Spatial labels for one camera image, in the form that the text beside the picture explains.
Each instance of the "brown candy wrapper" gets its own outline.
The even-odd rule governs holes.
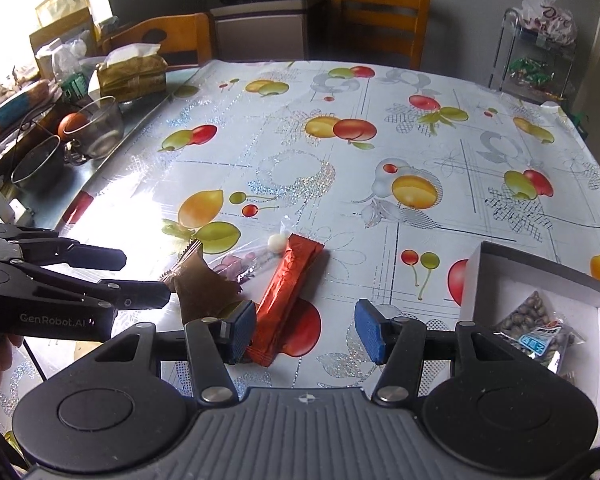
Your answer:
[[[279,351],[280,336],[300,293],[306,270],[324,244],[292,234],[286,250],[258,307],[258,322],[247,354],[257,364],[269,366]]]
[[[240,293],[237,282],[226,280],[206,266],[199,241],[189,246],[161,280],[178,295],[183,324],[201,317],[219,317],[228,304],[238,300]]]

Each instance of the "blue gripper pad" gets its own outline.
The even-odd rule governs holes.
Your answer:
[[[369,300],[358,300],[353,320],[371,360],[377,365],[385,364],[389,356],[384,337],[391,333],[391,321],[380,314]]]
[[[233,337],[227,344],[228,359],[225,362],[235,364],[242,358],[256,329],[256,304],[253,301],[243,301],[225,321],[234,325]]]

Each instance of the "chair backrest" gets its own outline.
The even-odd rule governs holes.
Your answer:
[[[375,4],[388,7],[403,7],[415,11],[414,16],[396,14],[394,12],[378,12],[376,10],[352,9],[344,6],[344,2],[357,2],[360,4]],[[409,68],[417,70],[420,67],[424,36],[427,31],[430,0],[331,0],[331,9],[338,22],[357,23],[372,27],[396,28],[413,33],[413,38],[400,38],[398,36],[360,36],[350,35],[347,39],[362,48],[382,50],[385,52],[398,52],[409,56]]]
[[[209,18],[204,12],[145,20],[105,40],[104,50],[131,43],[160,43],[159,54],[196,51],[200,65],[213,57]]]

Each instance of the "white box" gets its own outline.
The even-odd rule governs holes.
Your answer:
[[[576,386],[594,403],[598,433],[593,446],[600,446],[599,280],[539,256],[483,242],[466,265],[459,320],[491,328],[535,290],[547,310],[564,316],[586,340],[568,348],[560,374],[574,372]]]

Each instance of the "fruit-patterned tablecloth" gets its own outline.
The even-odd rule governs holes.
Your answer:
[[[352,327],[356,300],[452,329],[464,264],[482,240],[600,279],[600,167],[560,108],[401,68],[213,61],[75,205],[63,235],[128,256],[122,272],[78,273],[90,280],[156,279],[196,237],[212,261],[266,240],[284,217],[325,244],[283,353],[269,368],[230,367],[240,391],[369,391],[380,370]],[[245,295],[258,301],[274,267]],[[114,331],[138,320],[180,327],[175,296],[162,310],[120,313]],[[74,359],[74,342],[32,346],[49,372]],[[190,388],[182,364],[164,370]],[[421,393],[445,374],[427,363]]]

